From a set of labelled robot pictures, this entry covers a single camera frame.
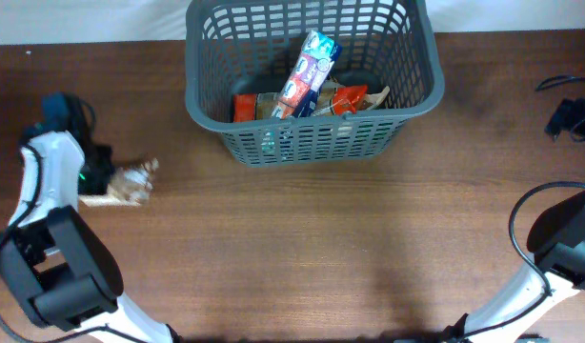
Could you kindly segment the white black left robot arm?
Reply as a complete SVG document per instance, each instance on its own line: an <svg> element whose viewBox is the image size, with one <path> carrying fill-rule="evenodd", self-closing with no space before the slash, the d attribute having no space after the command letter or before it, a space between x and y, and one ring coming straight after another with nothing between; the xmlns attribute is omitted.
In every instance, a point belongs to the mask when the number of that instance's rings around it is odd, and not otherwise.
<svg viewBox="0 0 585 343"><path fill-rule="evenodd" d="M93 142L96 115L75 94L43 98L43 121L26 128L19 151L24 175L17 207L0 232L0 277L28 320L54 327L66 342L179 342L124 291L113 255L78 212L140 206L151 195L155 159L116 166L112 148Z"/></svg>

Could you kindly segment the Kleenex tissue pack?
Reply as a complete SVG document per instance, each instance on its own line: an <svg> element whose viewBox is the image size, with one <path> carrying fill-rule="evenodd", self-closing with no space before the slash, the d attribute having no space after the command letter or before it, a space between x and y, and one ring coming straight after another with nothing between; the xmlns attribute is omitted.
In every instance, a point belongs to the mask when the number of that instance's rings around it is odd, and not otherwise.
<svg viewBox="0 0 585 343"><path fill-rule="evenodd" d="M278 94L281 102L298 108L310 91L319 93L340 53L341 46L327 35L311 30L303 42L300 54L283 89ZM282 105L274 108L272 117L286 119Z"/></svg>

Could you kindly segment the brown beige snack bag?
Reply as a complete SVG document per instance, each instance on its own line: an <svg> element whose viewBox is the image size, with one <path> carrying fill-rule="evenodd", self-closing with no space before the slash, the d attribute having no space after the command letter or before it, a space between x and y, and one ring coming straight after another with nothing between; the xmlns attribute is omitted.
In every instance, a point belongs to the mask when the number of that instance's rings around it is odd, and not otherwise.
<svg viewBox="0 0 585 343"><path fill-rule="evenodd" d="M156 158L128 164L115 170L104 194L79 195L89 207L138 207L147 203L159 168Z"/></svg>

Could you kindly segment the red orange pasta package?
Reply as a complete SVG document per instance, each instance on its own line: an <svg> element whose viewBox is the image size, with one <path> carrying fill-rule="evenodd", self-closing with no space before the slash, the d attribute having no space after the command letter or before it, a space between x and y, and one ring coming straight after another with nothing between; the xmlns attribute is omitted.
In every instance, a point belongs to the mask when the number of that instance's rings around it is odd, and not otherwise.
<svg viewBox="0 0 585 343"><path fill-rule="evenodd" d="M232 121L235 123L264 120L272 117L276 106L282 105L286 116L341 116L372 110L377 106L376 94L368 94L368 87L323 87L319 93L310 91L298 108L291 108L277 97L277 93L236 94L233 100Z"/></svg>

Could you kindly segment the beige bread bun package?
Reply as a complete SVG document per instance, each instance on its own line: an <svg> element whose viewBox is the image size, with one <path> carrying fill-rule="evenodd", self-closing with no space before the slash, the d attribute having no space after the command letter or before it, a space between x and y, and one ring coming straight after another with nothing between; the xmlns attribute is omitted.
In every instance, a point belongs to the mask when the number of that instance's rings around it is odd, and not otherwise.
<svg viewBox="0 0 585 343"><path fill-rule="evenodd" d="M390 93L390 87L386 86L381 92L366 94L360 103L361 111L372 111L379 108Z"/></svg>

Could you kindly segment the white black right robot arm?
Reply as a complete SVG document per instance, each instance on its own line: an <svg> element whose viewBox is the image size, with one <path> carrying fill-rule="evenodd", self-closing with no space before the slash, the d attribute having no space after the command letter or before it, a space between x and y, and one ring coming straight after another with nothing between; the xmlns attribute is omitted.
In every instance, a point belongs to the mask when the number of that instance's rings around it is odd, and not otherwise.
<svg viewBox="0 0 585 343"><path fill-rule="evenodd" d="M522 250L517 214L532 196L551 189L580 192L545 210ZM524 265L486 305L448 328L444 342L516 342L557 304L585 291L585 182L555 181L524 193L511 211L508 235Z"/></svg>

